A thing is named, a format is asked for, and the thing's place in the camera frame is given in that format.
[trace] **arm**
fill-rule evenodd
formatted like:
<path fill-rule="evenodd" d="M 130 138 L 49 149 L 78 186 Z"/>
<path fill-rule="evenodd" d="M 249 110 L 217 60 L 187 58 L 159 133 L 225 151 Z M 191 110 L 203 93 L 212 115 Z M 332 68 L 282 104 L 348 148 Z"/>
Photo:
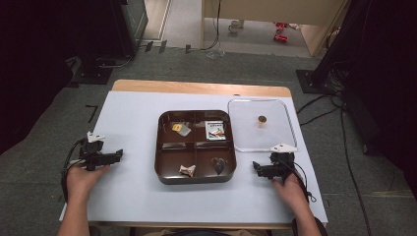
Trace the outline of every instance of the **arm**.
<path fill-rule="evenodd" d="M 94 171 L 86 171 L 80 165 L 76 165 L 68 170 L 67 209 L 65 210 L 58 236 L 89 236 L 89 221 L 87 219 L 89 192 L 98 178 L 109 169 L 110 166 L 106 165 Z"/>
<path fill-rule="evenodd" d="M 306 201 L 303 190 L 294 174 L 288 176 L 284 185 L 272 180 L 282 200 L 292 209 L 297 220 L 298 235 L 321 235 L 313 213 Z"/>

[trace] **white tabletop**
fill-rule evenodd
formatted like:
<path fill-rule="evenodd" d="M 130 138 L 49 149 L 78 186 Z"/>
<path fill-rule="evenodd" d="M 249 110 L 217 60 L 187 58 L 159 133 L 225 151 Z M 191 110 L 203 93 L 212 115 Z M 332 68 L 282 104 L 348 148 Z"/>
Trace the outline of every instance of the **white tabletop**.
<path fill-rule="evenodd" d="M 232 95 L 110 91 L 95 126 L 104 135 L 103 152 L 124 150 L 95 185 L 89 198 L 89 221 L 112 225 L 188 225 L 277 228 L 294 218 L 270 181 L 258 177 L 252 161 L 270 164 L 267 152 L 236 152 L 230 181 L 216 184 L 164 185 L 154 171 L 157 123 L 168 110 L 227 112 Z M 310 208 L 321 222 L 328 219 L 316 175 L 301 134 L 294 104 L 282 100 L 293 125 L 299 152 L 295 161 L 307 174 L 308 191 L 317 199 Z"/>

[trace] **table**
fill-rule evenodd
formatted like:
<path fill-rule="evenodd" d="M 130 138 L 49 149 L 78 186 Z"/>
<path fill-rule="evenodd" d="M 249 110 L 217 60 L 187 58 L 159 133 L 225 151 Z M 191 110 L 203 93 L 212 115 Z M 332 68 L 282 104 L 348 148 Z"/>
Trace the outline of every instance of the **table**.
<path fill-rule="evenodd" d="M 105 135 L 103 152 L 122 148 L 90 194 L 90 225 L 131 227 L 204 227 L 240 229 L 290 228 L 294 217 L 271 183 L 260 178 L 252 161 L 268 164 L 266 152 L 236 152 L 237 168 L 226 183 L 164 185 L 153 167 L 157 121 L 166 110 L 220 109 L 239 97 L 273 97 L 284 101 L 293 121 L 314 215 L 328 219 L 288 88 L 119 80 L 109 92 L 94 133 Z"/>
<path fill-rule="evenodd" d="M 218 1 L 203 0 L 202 47 L 205 18 L 217 18 Z M 316 56 L 333 27 L 341 26 L 348 3 L 349 0 L 224 0 L 220 18 L 299 24 L 310 54 Z"/>

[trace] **wooden table edge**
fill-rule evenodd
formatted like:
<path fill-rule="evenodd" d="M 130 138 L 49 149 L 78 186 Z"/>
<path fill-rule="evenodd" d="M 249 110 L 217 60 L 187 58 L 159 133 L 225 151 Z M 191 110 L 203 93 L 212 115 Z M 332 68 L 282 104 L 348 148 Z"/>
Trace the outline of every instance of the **wooden table edge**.
<path fill-rule="evenodd" d="M 206 84 L 168 81 L 138 81 L 123 79 L 116 81 L 113 85 L 112 90 L 291 97 L 291 91 L 289 90 L 289 88 L 286 87 Z"/>

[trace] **card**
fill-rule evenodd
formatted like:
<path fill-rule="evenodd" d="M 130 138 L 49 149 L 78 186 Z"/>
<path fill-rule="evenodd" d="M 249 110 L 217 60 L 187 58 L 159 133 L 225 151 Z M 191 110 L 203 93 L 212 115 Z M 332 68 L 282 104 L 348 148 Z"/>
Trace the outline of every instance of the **card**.
<path fill-rule="evenodd" d="M 208 141 L 226 140 L 223 121 L 206 121 L 206 138 Z"/>

